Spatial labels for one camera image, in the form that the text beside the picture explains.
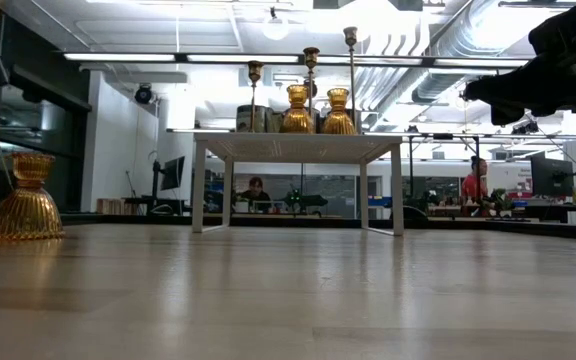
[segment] hair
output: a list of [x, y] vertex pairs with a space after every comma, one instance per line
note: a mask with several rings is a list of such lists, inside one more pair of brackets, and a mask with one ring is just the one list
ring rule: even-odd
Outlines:
[[248, 181], [248, 186], [255, 186], [258, 185], [260, 188], [264, 187], [264, 182], [261, 180], [259, 176], [255, 176], [250, 181]]
[[478, 158], [477, 156], [471, 156], [470, 157], [470, 168], [471, 169], [475, 169], [475, 166], [479, 164], [479, 160], [481, 160], [480, 158]]

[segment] white table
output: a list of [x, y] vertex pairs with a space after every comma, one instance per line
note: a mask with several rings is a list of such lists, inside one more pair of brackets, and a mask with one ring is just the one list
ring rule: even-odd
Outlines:
[[[195, 180], [192, 201], [193, 232], [200, 233], [230, 225], [230, 201], [235, 162], [356, 164], [361, 183], [361, 227], [395, 236], [403, 235], [400, 137], [370, 135], [308, 135], [256, 133], [195, 133]], [[225, 162], [223, 222], [203, 227], [206, 150]], [[368, 226], [367, 165], [391, 152], [393, 231]]]

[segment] glass vase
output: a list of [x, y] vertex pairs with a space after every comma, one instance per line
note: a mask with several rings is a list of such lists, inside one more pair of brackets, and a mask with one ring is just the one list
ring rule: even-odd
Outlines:
[[17, 188], [0, 205], [0, 242], [62, 238], [57, 205], [42, 188], [55, 158], [15, 153], [12, 159]]
[[304, 107], [308, 97], [308, 88], [305, 85], [290, 85], [288, 87], [288, 98], [290, 100], [290, 110], [284, 115], [283, 123], [279, 132], [282, 133], [305, 133], [314, 134], [315, 125], [310, 118], [310, 114]]
[[356, 135], [357, 131], [352, 123], [352, 119], [346, 113], [348, 90], [341, 88], [330, 89], [328, 91], [328, 99], [330, 100], [332, 111], [326, 116], [323, 133]]

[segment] floor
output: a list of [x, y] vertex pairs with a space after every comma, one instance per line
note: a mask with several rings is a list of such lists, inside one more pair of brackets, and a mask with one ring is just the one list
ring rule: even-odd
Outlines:
[[86, 225], [0, 247], [0, 359], [576, 359], [576, 241]]

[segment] computer monitor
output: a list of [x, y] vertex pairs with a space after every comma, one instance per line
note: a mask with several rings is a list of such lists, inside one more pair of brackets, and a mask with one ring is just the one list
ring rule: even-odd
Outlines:
[[184, 157], [167, 161], [162, 169], [164, 179], [161, 181], [161, 190], [175, 189], [181, 185], [181, 174], [184, 169]]
[[573, 195], [573, 170], [570, 161], [531, 157], [530, 168], [533, 195]]

